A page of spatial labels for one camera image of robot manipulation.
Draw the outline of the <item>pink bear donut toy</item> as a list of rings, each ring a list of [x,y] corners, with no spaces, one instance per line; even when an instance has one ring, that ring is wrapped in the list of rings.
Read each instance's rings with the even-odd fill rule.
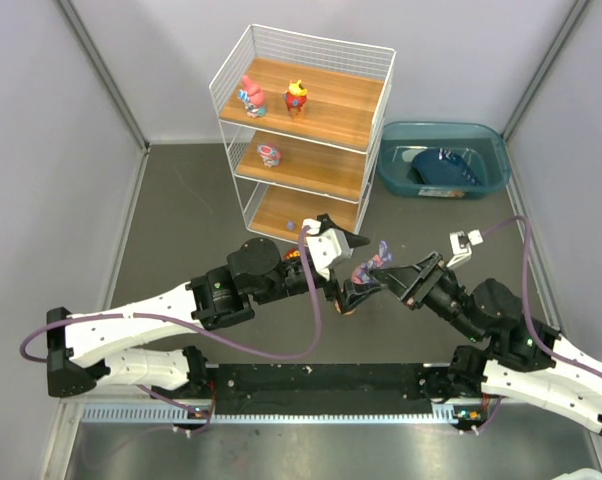
[[[337,302],[335,302],[335,309],[342,316],[352,315],[356,311],[356,308],[348,309],[348,308],[341,307]]]

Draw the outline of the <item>purple bunny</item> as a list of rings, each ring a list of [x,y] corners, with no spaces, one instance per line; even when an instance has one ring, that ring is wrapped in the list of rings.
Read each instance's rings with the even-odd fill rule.
[[[393,260],[393,255],[389,251],[389,246],[385,240],[381,240],[378,246],[378,252],[366,262],[357,266],[351,274],[350,280],[357,285],[375,283],[376,280],[370,275],[371,270],[381,269],[389,265]]]

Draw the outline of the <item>pink toy with goggles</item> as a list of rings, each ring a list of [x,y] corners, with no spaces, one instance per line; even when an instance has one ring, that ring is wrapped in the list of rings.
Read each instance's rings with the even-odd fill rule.
[[[261,157],[264,165],[268,168],[278,166],[282,158],[280,150],[273,144],[258,144],[257,154]]]

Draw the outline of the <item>yellow bear ice cream cone toy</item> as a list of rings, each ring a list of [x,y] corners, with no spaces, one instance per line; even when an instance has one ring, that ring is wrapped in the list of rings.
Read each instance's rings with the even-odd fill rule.
[[[308,90],[303,86],[301,80],[290,82],[284,93],[284,102],[291,118],[296,118],[302,113],[307,101]]]

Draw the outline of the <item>pink rabbit toy blue bow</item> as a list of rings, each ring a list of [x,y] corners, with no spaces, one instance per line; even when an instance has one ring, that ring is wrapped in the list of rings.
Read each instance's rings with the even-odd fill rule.
[[[248,75],[241,77],[241,88],[237,98],[244,106],[246,114],[251,118],[260,118],[266,115],[265,94],[259,84]]]

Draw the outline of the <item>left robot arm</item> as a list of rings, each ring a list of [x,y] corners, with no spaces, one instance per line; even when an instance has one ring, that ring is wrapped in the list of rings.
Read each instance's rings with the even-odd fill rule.
[[[105,385],[200,389],[208,377],[198,349],[160,352],[148,344],[186,333],[213,339],[216,330],[252,319],[254,304],[302,294],[312,301],[323,294],[350,312],[373,290],[339,282],[334,267],[369,242],[323,214],[304,220],[294,255],[256,237],[230,253],[225,265],[157,296],[89,314],[52,309],[46,318],[48,393],[68,398]]]

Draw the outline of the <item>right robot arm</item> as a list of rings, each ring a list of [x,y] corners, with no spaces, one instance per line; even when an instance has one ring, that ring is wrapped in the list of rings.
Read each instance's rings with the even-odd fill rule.
[[[509,397],[562,415],[602,437],[602,364],[558,330],[524,316],[519,297],[489,278],[467,291],[433,253],[417,264],[375,269],[372,277],[411,310],[426,307],[468,339],[431,399]]]

